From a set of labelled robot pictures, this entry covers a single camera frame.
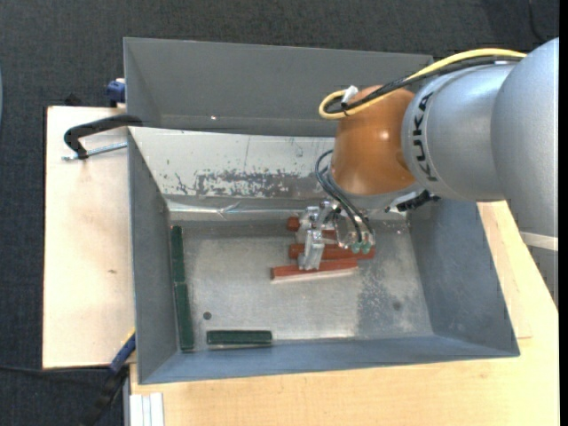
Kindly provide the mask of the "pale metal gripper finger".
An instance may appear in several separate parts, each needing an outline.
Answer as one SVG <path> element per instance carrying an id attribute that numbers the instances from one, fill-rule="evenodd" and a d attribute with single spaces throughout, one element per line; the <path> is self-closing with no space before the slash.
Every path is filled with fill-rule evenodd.
<path id="1" fill-rule="evenodd" d="M 306 208 L 298 217 L 298 229 L 296 230 L 296 243 L 305 243 L 307 232 L 311 230 L 317 221 L 318 208 Z"/>
<path id="2" fill-rule="evenodd" d="M 321 231 L 308 231 L 304 242 L 302 268 L 304 270 L 318 269 L 320 266 L 322 254 L 323 239 Z"/>

